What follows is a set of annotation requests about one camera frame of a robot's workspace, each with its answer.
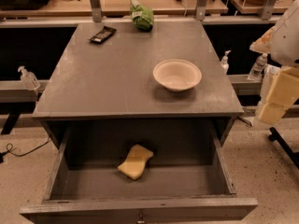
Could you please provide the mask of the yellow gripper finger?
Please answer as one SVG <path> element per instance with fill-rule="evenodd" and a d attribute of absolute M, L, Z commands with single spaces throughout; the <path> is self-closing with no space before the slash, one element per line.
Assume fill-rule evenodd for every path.
<path fill-rule="evenodd" d="M 258 120 L 274 125 L 298 99 L 299 69 L 287 66 L 274 75 Z"/>
<path fill-rule="evenodd" d="M 274 28 L 267 30 L 260 38 L 258 38 L 249 46 L 249 49 L 258 53 L 270 54 L 273 32 Z"/>

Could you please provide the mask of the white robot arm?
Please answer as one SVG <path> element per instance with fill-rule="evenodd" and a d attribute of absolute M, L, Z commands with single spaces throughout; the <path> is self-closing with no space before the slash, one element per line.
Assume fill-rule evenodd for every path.
<path fill-rule="evenodd" d="M 262 93 L 256 115 L 261 123 L 274 125 L 299 99 L 299 0 L 294 0 L 276 24 L 249 49 L 267 53 L 281 65 L 266 95 Z"/>

